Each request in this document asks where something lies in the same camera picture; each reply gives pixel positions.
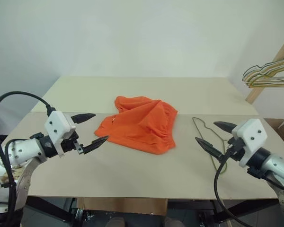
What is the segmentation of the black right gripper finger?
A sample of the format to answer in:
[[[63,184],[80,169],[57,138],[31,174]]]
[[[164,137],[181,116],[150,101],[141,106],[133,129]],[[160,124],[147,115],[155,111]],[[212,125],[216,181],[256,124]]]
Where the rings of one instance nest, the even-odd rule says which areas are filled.
[[[202,138],[195,137],[197,143],[201,146],[201,148],[210,154],[212,157],[216,158],[218,161],[222,161],[224,155],[218,149],[216,149],[211,143],[205,141]]]
[[[231,133],[232,130],[235,128],[235,124],[230,122],[223,122],[223,121],[216,121],[214,122],[214,125],[219,127],[221,130]]]

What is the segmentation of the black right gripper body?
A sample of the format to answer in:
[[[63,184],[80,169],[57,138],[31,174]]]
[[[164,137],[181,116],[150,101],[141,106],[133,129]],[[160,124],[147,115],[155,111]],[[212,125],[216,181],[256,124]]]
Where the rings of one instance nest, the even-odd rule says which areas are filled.
[[[234,137],[232,137],[228,140],[228,144],[229,146],[226,150],[223,160],[226,161],[229,158],[232,158],[235,161],[240,161],[245,154],[244,140],[241,138],[235,139]]]

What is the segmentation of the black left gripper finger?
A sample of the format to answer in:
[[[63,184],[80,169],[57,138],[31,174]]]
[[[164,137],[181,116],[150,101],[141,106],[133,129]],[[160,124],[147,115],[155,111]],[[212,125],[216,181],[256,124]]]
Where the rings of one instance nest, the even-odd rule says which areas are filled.
[[[80,124],[80,123],[83,123],[85,121],[88,121],[89,119],[91,119],[95,116],[96,116],[96,114],[94,114],[94,113],[81,113],[81,114],[71,116],[71,119],[74,123]]]
[[[104,142],[107,141],[108,138],[109,138],[109,136],[104,136],[104,137],[100,137],[100,138],[92,141],[92,143],[90,145],[83,147],[83,154],[87,154],[87,153],[99,148]]]

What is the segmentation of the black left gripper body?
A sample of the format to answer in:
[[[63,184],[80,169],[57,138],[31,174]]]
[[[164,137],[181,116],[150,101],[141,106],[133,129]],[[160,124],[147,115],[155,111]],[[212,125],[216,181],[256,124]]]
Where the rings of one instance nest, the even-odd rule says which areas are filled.
[[[76,150],[79,154],[83,154],[83,147],[78,142],[79,136],[74,132],[68,139],[61,142],[61,148],[64,153]]]

